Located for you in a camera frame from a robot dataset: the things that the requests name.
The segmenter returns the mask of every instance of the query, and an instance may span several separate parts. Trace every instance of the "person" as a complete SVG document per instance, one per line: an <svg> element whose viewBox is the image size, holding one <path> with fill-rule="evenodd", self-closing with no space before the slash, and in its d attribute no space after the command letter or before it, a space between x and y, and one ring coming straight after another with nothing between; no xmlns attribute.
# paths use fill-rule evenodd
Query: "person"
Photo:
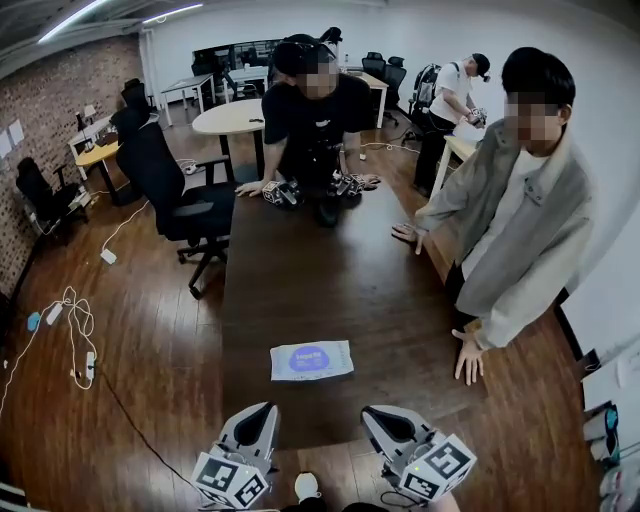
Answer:
<svg viewBox="0 0 640 512"><path fill-rule="evenodd" d="M303 189L326 190L342 145L344 171L363 174L375 188L379 178L365 174L360 160L360 132L374 127L367 83L339 73L333 53L306 34L284 39L273 63L279 80L262 99L264 179L240 185L238 195L260 194L276 170Z"/></svg>
<svg viewBox="0 0 640 512"><path fill-rule="evenodd" d="M556 57L520 48L502 71L506 115L476 152L393 235L417 241L454 217L460 230L446 289L460 312L455 369L467 385L482 354L506 346L538 318L576 270L593 227L593 191L568 127L576 93ZM475 332L460 332L474 318Z"/></svg>
<svg viewBox="0 0 640 512"><path fill-rule="evenodd" d="M424 139L416 164L414 188L429 197L436 179L438 160L442 156L445 140L462 119L476 123L476 128L484 128L473 115L475 103L471 99L471 79L477 76L489 80L489 59L481 53L474 53L460 62L450 62L442 66L435 85L435 98L426 116Z"/></svg>
<svg viewBox="0 0 640 512"><path fill-rule="evenodd" d="M282 509L282 512L327 512L327 504L319 492L318 480L313 473L300 473L294 485L299 504ZM433 512L460 512L458 504L451 493L445 494L438 501L429 503ZM342 512L386 512L386 509L370 503L352 503Z"/></svg>

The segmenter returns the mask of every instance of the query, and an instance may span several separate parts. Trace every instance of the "ceiling light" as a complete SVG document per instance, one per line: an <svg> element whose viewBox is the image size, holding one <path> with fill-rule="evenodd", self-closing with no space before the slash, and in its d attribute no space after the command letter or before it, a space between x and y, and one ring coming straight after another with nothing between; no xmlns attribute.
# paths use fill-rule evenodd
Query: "ceiling light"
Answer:
<svg viewBox="0 0 640 512"><path fill-rule="evenodd" d="M190 11L191 9L197 9L198 7L202 7L202 5L203 4L189 5L188 7L182 7L181 9L176 9L175 11L165 12L164 14L160 14L159 16L154 16L153 18L144 20L142 23L151 23L152 21L158 21L158 20L161 20L162 18L166 18L167 16L171 16L172 14L178 14L179 12Z"/></svg>
<svg viewBox="0 0 640 512"><path fill-rule="evenodd" d="M55 36L58 32L62 32L65 28L67 28L69 25L75 23L76 21L78 21L80 18L86 16L87 14L89 14L91 11L93 11L94 9L96 9L97 7L100 7L102 4L107 3L109 0L94 0L93 2L91 2L90 4L84 6L82 9L80 9L79 11L74 12L71 16L69 16L66 20L62 21L61 23L59 23L58 25L56 25L55 27L53 27L49 32L47 32L44 36L42 36L39 40L38 43L46 43L47 41L49 41L49 39L51 39L53 36Z"/></svg>

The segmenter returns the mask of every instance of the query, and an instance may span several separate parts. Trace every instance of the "desk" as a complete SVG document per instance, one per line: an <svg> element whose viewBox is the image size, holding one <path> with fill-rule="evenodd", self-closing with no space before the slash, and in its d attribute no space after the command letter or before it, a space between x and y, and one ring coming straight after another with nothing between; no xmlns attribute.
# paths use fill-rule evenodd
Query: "desk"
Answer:
<svg viewBox="0 0 640 512"><path fill-rule="evenodd" d="M84 145L88 140L96 141L98 139L98 133L104 130L111 123L111 116L103 117L102 119L98 119L95 123L90 124L84 129L83 132L76 133L69 140L68 144L71 148L71 153L73 154L73 159L76 160L78 158L78 146ZM80 171L80 176L82 179L86 181L87 173L84 171L84 167L78 167L78 171Z"/></svg>
<svg viewBox="0 0 640 512"><path fill-rule="evenodd" d="M262 130L264 129L264 116L262 115L262 100L242 100L225 103L207 110L193 121L192 127L198 133L218 135L222 154L230 156L229 140L227 135L253 132L253 141L256 149L257 177L247 175L238 168L234 169L236 181L255 181L264 177L264 150L262 148Z"/></svg>
<svg viewBox="0 0 640 512"><path fill-rule="evenodd" d="M386 182L335 229L318 226L309 205L288 212L236 200L222 310L225 419L272 401L279 448L306 448L364 438L366 405L435 421L486 398L482 379L466 386L453 377L454 309L433 264L389 235L406 218ZM355 371L270 380L270 348L320 340L349 340Z"/></svg>
<svg viewBox="0 0 640 512"><path fill-rule="evenodd" d="M451 151L458 155L464 162L469 158L476 147L473 142L466 141L454 135L445 135L444 140L446 145L442 152L442 158L440 158L440 166L438 167L438 174L436 174L436 181L433 184L431 190L431 199L438 193L444 183L444 178L447 175L447 167L449 167L449 160L451 160Z"/></svg>
<svg viewBox="0 0 640 512"><path fill-rule="evenodd" d="M237 84L248 82L250 80L264 80L264 90L269 88L269 67L254 66L249 69L234 69L229 71L229 77ZM223 78L224 83L224 101L229 103L229 88L227 81Z"/></svg>
<svg viewBox="0 0 640 512"><path fill-rule="evenodd" d="M119 190L116 190L113 186L113 182L109 177L109 168L107 167L106 159L115 155L118 152L118 148L119 146L117 141L102 147L96 144L91 151L83 151L78 155L76 158L76 165L79 167L86 167L97 162L102 162L102 165L99 166L100 174L102 174L102 179L107 186L107 190L111 196L111 201L116 206L125 206L140 199L142 194L135 190L131 184L125 185Z"/></svg>
<svg viewBox="0 0 640 512"><path fill-rule="evenodd" d="M207 75L199 75L192 76L190 78L183 78L182 80L178 80L175 84L170 85L160 94L164 95L164 108L167 116L167 123L169 126L173 125L171 121L171 114L169 114L169 102L167 101L167 93L172 91L182 91L182 103L184 105L184 109L187 110L187 95L185 94L185 90L187 89L198 89L198 105L200 106L200 114L204 112L204 103L202 103L202 86L204 83L210 80L211 81L211 95L213 96L213 101L215 102L216 90L213 85L213 73L209 73Z"/></svg>
<svg viewBox="0 0 640 512"><path fill-rule="evenodd" d="M378 107L378 124L376 125L378 128L382 128L382 119L384 118L384 103L387 100L387 89L389 86L385 84L382 80L378 80L377 78L371 76L369 73L362 72L350 72L351 76L355 76L356 78L360 78L369 84L369 88L371 90L377 89L381 92L380 94L380 106Z"/></svg>

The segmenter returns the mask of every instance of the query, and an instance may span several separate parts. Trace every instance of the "gray jacket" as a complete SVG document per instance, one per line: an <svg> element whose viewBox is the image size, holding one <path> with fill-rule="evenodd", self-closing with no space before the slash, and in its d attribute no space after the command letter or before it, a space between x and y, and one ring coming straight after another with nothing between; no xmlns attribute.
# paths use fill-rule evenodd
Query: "gray jacket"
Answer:
<svg viewBox="0 0 640 512"><path fill-rule="evenodd" d="M458 220L458 265L488 229L520 150L504 121L494 123L478 150L416 212L416 225L427 231L449 217ZM593 227L591 182L568 131L544 166L527 178L524 192L456 303L482 320L476 334L485 349L504 347L545 312L575 272Z"/></svg>

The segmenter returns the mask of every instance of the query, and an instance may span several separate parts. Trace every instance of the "black t-shirt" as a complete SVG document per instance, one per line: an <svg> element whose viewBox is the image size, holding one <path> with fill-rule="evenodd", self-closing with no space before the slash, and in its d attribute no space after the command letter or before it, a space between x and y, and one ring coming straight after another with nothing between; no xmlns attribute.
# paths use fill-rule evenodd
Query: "black t-shirt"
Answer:
<svg viewBox="0 0 640 512"><path fill-rule="evenodd" d="M307 99L298 87L276 84L264 95L262 111L265 143L289 138L278 170L302 185L321 185L330 179L345 132L374 127L369 86L344 74L339 75L336 90L321 100Z"/></svg>

